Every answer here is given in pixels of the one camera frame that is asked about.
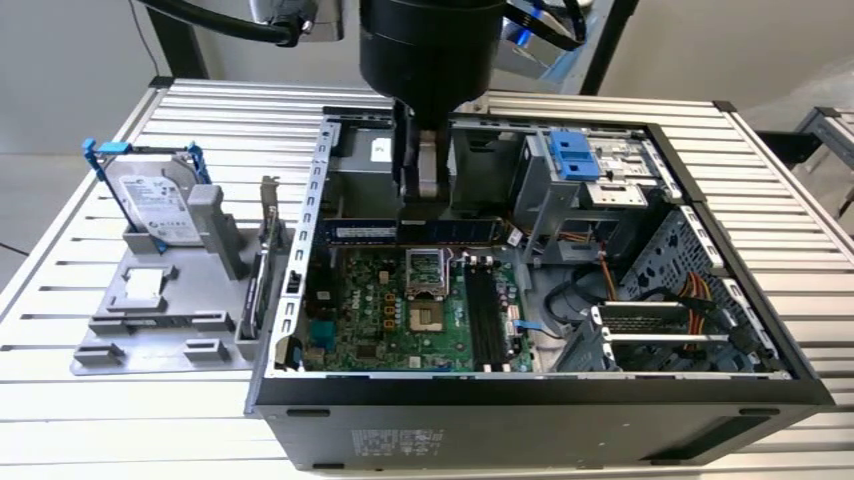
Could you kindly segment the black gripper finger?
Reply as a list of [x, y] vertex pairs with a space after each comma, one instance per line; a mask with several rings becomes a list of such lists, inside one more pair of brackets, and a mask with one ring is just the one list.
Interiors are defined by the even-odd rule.
[[449, 168], [450, 122], [445, 115], [423, 127], [402, 100], [393, 104], [393, 180], [398, 188], [401, 220], [435, 220], [451, 201]]

